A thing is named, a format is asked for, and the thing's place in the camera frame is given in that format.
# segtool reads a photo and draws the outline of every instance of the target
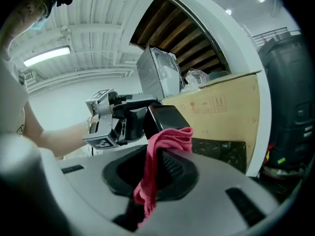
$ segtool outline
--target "white pipe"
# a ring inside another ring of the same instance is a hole
[[[75,82],[78,82],[78,81],[85,81],[85,80],[95,80],[95,79],[99,79],[99,78],[102,78],[103,76],[101,75],[98,75],[98,76],[91,76],[91,77],[80,77],[78,78],[77,80],[73,80],[73,81],[66,81],[65,83],[56,83],[56,84],[51,84],[50,86],[46,86],[46,87],[41,87],[41,88],[38,88],[37,90],[28,90],[30,96],[35,96],[35,95],[39,95],[41,93],[44,93],[48,90],[51,90],[51,89],[55,89],[55,88],[58,88],[58,87],[62,87],[62,86],[65,86],[65,85],[69,85],[71,83],[75,83]]]
[[[116,65],[117,54],[118,54],[118,49],[117,49],[117,48],[115,48],[115,49],[114,49],[113,66],[115,66],[115,65]]]
[[[44,80],[41,82],[38,82],[34,85],[31,85],[28,90],[29,92],[34,92],[36,90],[42,89],[44,87],[48,87],[50,85],[53,84],[57,84],[60,82],[65,82],[65,81],[69,81],[69,80],[76,80],[79,78],[88,78],[88,77],[92,77],[92,76],[108,76],[110,74],[112,74],[113,72],[125,72],[128,73],[128,77],[130,77],[133,72],[134,69],[118,69],[118,68],[107,68],[107,69],[94,69],[94,70],[85,70],[85,71],[79,71],[79,72],[73,72],[73,73],[67,73],[67,74],[63,74],[63,75],[59,75],[56,77],[53,77],[51,79],[48,80]]]
[[[118,66],[125,66],[125,67],[134,67],[137,68],[136,64],[116,64],[116,65],[111,65],[111,67],[118,67]]]

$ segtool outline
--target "red rag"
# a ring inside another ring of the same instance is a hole
[[[144,175],[133,192],[133,198],[136,202],[144,205],[144,220],[148,219],[150,214],[156,208],[156,181],[158,174],[157,149],[158,148],[177,148],[187,152],[191,150],[191,137],[193,129],[191,127],[177,129],[165,129],[149,140],[147,147],[146,161],[144,165]]]

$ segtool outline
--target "white curved arch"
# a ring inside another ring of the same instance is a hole
[[[271,128],[271,99],[267,77],[251,40],[238,23],[212,0],[180,0],[214,37],[232,73],[257,74],[260,93],[260,117],[255,149],[246,175],[255,177],[264,160]]]

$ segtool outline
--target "cardboard box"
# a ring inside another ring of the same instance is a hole
[[[246,142],[251,159],[259,124],[257,72],[231,74],[215,79],[200,91],[163,99],[174,105],[194,129],[195,138]]]

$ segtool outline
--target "human hand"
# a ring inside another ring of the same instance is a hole
[[[91,125],[92,125],[93,123],[98,123],[98,121],[99,121],[99,116],[98,116],[98,114],[97,114],[97,115],[95,115],[95,116],[93,116],[93,117],[91,118]]]

